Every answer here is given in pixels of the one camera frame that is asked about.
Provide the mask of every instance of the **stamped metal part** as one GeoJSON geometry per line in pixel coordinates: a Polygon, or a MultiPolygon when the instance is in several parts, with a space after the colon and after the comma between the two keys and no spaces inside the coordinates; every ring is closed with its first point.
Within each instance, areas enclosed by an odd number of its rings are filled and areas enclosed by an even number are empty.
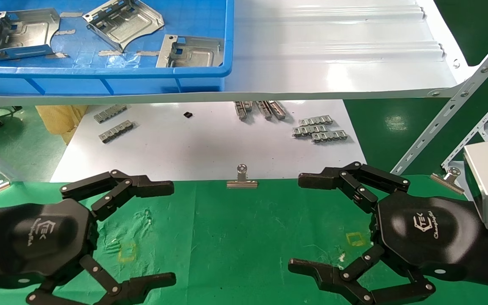
{"type": "Polygon", "coordinates": [[[224,46],[219,38],[165,35],[155,67],[217,67],[223,63],[224,46]]]}
{"type": "Polygon", "coordinates": [[[311,126],[311,125],[320,125],[320,124],[327,124],[330,125],[334,122],[331,116],[314,116],[313,118],[307,118],[299,120],[299,126],[311,126]]]}
{"type": "Polygon", "coordinates": [[[325,131],[322,133],[312,133],[312,142],[321,143],[325,141],[338,141],[347,139],[347,134],[343,130],[325,131]]]}
{"type": "Polygon", "coordinates": [[[248,172],[248,166],[246,164],[239,164],[236,167],[236,181],[227,181],[228,189],[257,189],[257,181],[248,180],[246,172],[248,172]]]}
{"type": "Polygon", "coordinates": [[[101,124],[102,122],[124,112],[127,109],[128,109],[127,105],[114,105],[108,108],[107,110],[99,112],[98,114],[93,116],[93,118],[97,121],[97,123],[101,124]]]}
{"type": "Polygon", "coordinates": [[[244,109],[246,110],[246,112],[250,112],[253,108],[253,102],[248,100],[248,101],[244,101],[244,109]]]}
{"type": "Polygon", "coordinates": [[[293,128],[293,137],[306,137],[312,133],[326,133],[327,131],[325,125],[299,126],[293,128]]]}
{"type": "Polygon", "coordinates": [[[455,184],[455,180],[459,175],[460,170],[458,168],[450,167],[448,168],[447,174],[444,177],[432,173],[432,175],[430,175],[430,178],[438,182],[439,184],[447,187],[448,189],[455,191],[457,194],[462,195],[464,194],[464,189],[455,184]]]}
{"type": "Polygon", "coordinates": [[[127,133],[129,130],[133,129],[133,123],[131,121],[126,120],[124,123],[119,124],[118,126],[111,128],[110,130],[106,131],[99,135],[99,138],[103,143],[108,143],[116,139],[116,137],[127,133]]]}
{"type": "Polygon", "coordinates": [[[54,8],[0,11],[0,60],[53,54],[50,41],[59,28],[54,8]]]}
{"type": "Polygon", "coordinates": [[[270,100],[269,101],[269,106],[271,107],[271,110],[276,116],[278,120],[283,120],[285,119],[285,116],[287,115],[283,107],[280,105],[280,103],[277,100],[270,100]]]}
{"type": "Polygon", "coordinates": [[[259,111],[263,116],[265,117],[266,120],[270,120],[272,118],[272,110],[269,106],[269,102],[265,100],[258,100],[256,101],[257,107],[259,108],[259,111]]]}
{"type": "Polygon", "coordinates": [[[88,29],[120,52],[131,41],[165,25],[161,14],[141,0],[109,0],[83,18],[88,29]]]}
{"type": "Polygon", "coordinates": [[[236,115],[241,120],[246,119],[246,110],[244,109],[244,102],[235,102],[236,115]]]}

